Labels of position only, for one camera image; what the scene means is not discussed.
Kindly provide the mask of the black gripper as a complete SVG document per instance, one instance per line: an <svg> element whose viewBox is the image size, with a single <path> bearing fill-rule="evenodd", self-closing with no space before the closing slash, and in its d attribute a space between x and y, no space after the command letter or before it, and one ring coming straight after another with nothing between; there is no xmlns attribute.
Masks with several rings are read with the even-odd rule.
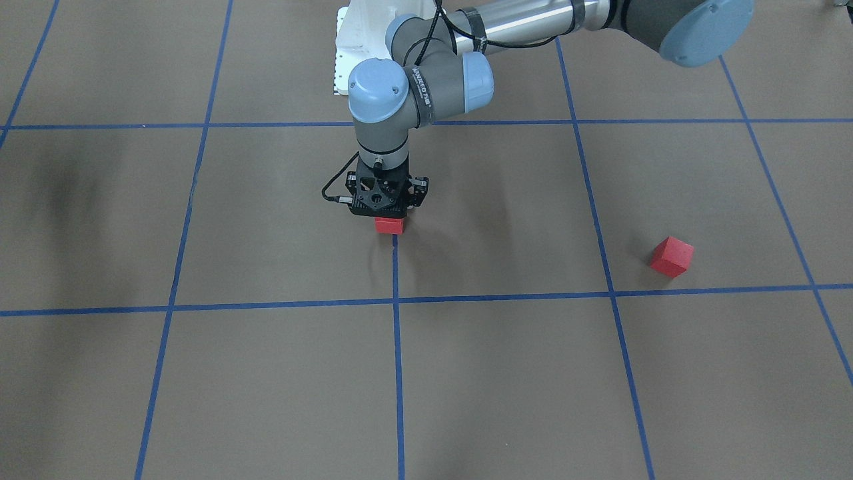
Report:
<svg viewBox="0 0 853 480"><path fill-rule="evenodd" d="M409 210L423 204L429 190L428 177L413 177L409 161L390 170L374 170L355 155L357 167L347 173L345 204L353 215L403 219Z"/></svg>

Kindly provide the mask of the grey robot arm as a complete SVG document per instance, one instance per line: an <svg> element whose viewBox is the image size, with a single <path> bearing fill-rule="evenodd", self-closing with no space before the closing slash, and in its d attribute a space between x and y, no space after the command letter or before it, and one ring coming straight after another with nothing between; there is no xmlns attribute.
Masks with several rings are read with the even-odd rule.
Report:
<svg viewBox="0 0 853 480"><path fill-rule="evenodd" d="M343 167L353 215L403 219L426 177L409 173L409 133L487 106L488 55L548 45L575 31L615 29L681 67L733 46L752 1L493 1L448 12L440 1L353 1L339 10L335 92L345 95L359 148Z"/></svg>

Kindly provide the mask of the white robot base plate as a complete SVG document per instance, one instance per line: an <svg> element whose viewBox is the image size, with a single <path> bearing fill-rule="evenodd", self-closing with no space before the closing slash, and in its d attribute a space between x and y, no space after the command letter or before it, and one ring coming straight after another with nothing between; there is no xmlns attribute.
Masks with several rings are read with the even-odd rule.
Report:
<svg viewBox="0 0 853 480"><path fill-rule="evenodd" d="M348 95L348 79L357 64L369 58L388 59L386 31L403 15L427 18L433 1L350 1L336 15L333 94Z"/></svg>

